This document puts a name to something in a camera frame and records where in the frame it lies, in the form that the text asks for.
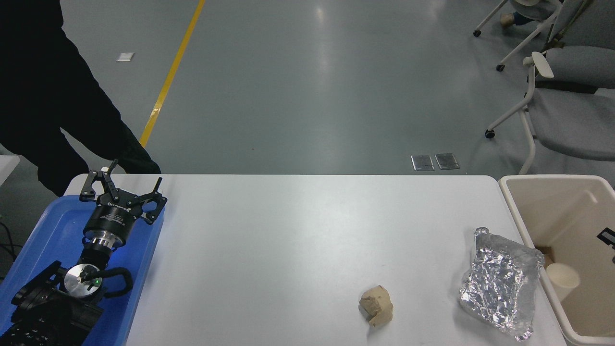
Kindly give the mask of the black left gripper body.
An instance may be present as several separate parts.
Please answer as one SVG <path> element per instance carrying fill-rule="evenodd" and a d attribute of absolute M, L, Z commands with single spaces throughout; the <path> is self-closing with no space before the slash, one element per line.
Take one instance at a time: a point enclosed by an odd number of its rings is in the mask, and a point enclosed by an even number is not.
<path fill-rule="evenodd" d="M 137 218 L 143 212 L 143 207 L 133 200 L 130 205 L 127 202 L 123 198 L 115 200 L 110 194 L 100 195 L 97 206 L 84 228 L 84 236 L 92 239 L 106 231 L 118 239 L 129 239 Z"/>

